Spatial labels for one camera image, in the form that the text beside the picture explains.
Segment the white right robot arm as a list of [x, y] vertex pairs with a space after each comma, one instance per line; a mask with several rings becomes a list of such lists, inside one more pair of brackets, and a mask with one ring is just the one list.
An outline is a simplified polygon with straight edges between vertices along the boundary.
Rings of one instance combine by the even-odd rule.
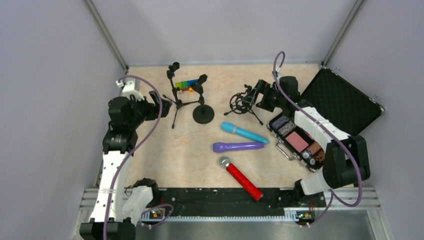
[[248, 110], [256, 105], [269, 112], [281, 108], [282, 116], [288, 118], [286, 124], [294, 124], [287, 134], [279, 133], [272, 124], [268, 125], [279, 140], [289, 143], [289, 135], [296, 133], [306, 142], [318, 145], [323, 163], [313, 175], [295, 182], [293, 192], [297, 201], [307, 201], [318, 193], [350, 184], [361, 185], [370, 178], [365, 139], [338, 129], [308, 101], [301, 100], [298, 81], [294, 76], [283, 76], [273, 84], [260, 79], [256, 86], [244, 87], [245, 92], [238, 94], [240, 100], [236, 102], [237, 105], [245, 105]]

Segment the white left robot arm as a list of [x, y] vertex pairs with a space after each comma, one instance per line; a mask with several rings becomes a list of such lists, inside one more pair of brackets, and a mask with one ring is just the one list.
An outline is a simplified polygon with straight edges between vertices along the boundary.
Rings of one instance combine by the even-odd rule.
[[157, 121], [168, 115], [172, 103], [149, 92], [146, 98], [118, 96], [108, 102], [110, 121], [102, 141], [102, 175], [96, 202], [88, 222], [82, 222], [79, 234], [84, 240], [133, 240], [146, 207], [157, 203], [157, 183], [143, 179], [124, 200], [125, 179], [138, 141], [137, 128], [145, 121]]

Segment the red glitter microphone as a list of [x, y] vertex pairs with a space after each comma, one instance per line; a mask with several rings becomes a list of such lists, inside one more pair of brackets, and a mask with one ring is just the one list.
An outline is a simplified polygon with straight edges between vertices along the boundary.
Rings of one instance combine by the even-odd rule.
[[230, 161], [229, 157], [221, 156], [218, 162], [255, 201], [259, 201], [263, 197], [263, 192]]

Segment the black shock-mount tripod stand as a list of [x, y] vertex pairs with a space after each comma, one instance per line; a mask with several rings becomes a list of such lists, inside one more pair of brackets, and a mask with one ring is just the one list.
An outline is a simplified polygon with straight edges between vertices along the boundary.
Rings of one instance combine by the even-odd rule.
[[244, 95], [244, 92], [238, 92], [236, 94], [234, 94], [230, 100], [229, 100], [229, 107], [230, 107], [230, 111], [225, 112], [223, 115], [227, 116], [230, 113], [234, 113], [236, 115], [244, 115], [244, 114], [252, 114], [253, 116], [255, 116], [255, 118], [258, 120], [259, 124], [261, 126], [264, 125], [264, 123], [259, 119], [259, 117], [256, 115], [256, 113], [253, 110], [253, 106], [244, 106], [242, 105], [242, 97]]

